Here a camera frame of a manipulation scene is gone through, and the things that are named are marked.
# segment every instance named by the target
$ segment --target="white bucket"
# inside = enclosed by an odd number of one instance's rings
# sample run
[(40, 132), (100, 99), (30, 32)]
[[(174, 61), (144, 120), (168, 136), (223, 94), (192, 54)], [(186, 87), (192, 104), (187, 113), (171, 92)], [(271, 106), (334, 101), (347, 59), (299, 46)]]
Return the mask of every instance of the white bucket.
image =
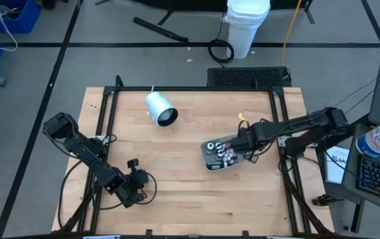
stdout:
[(247, 56), (257, 29), (271, 8), (270, 0), (229, 0), (225, 21), (229, 23), (228, 43), (234, 48), (234, 58)]

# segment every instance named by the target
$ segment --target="black mat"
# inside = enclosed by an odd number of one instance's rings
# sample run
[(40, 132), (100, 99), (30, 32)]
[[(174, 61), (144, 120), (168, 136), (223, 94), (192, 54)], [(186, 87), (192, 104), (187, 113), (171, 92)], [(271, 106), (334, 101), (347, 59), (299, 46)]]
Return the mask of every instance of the black mat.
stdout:
[(208, 86), (291, 87), (286, 67), (209, 68)]

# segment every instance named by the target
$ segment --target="paper document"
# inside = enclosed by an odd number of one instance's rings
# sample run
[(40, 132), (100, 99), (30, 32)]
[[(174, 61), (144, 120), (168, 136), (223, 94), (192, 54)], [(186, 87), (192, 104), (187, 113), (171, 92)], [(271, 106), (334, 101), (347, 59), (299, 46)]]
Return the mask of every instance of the paper document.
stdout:
[[(327, 153), (343, 168), (346, 168), (346, 162), (348, 161), (349, 149), (341, 147), (332, 147), (327, 150)], [(328, 155), (326, 155), (326, 181), (329, 183), (342, 183), (344, 170), (336, 165)]]

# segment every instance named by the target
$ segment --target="small yellow object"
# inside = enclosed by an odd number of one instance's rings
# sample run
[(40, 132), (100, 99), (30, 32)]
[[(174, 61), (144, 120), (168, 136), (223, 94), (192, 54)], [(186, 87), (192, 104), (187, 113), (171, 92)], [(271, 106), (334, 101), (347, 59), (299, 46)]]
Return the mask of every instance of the small yellow object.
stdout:
[(238, 114), (238, 118), (240, 118), (240, 120), (245, 120), (245, 118), (243, 117), (243, 113)]

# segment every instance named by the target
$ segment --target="wooden table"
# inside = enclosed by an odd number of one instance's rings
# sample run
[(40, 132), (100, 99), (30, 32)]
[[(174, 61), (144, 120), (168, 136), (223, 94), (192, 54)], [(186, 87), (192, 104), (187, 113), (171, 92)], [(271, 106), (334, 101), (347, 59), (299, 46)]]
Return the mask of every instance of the wooden table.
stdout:
[[(103, 88), (87, 88), (79, 117), (80, 131), (93, 135), (97, 125)], [(223, 171), (206, 170), (201, 142), (236, 134), (238, 113), (251, 123), (273, 120), (266, 92), (162, 92), (179, 111), (169, 127), (155, 126), (147, 115), (148, 92), (120, 92), (108, 162), (128, 173), (126, 162), (138, 158), (140, 168), (156, 177), (158, 193), (148, 205), (119, 207), (99, 213), (97, 234), (144, 234), (152, 229), (162, 235), (291, 235), (285, 186), (277, 168), (277, 144), (256, 164), (243, 163)], [(300, 88), (285, 88), (290, 118), (306, 114)], [(281, 113), (276, 97), (277, 109)], [(313, 149), (305, 156), (315, 159)], [(77, 161), (70, 159), (68, 169)], [(324, 194), (317, 164), (298, 161), (306, 202), (324, 225), (334, 231), (330, 209), (313, 206), (311, 199)], [(70, 175), (65, 189), (62, 218), (65, 222), (79, 205), (88, 168), (81, 164)], [(149, 197), (153, 182), (146, 186)], [(118, 203), (116, 196), (103, 192), (101, 206)], [(297, 202), (298, 229), (303, 231)], [(90, 214), (87, 213), (86, 228)], [(55, 220), (53, 230), (58, 229)]]

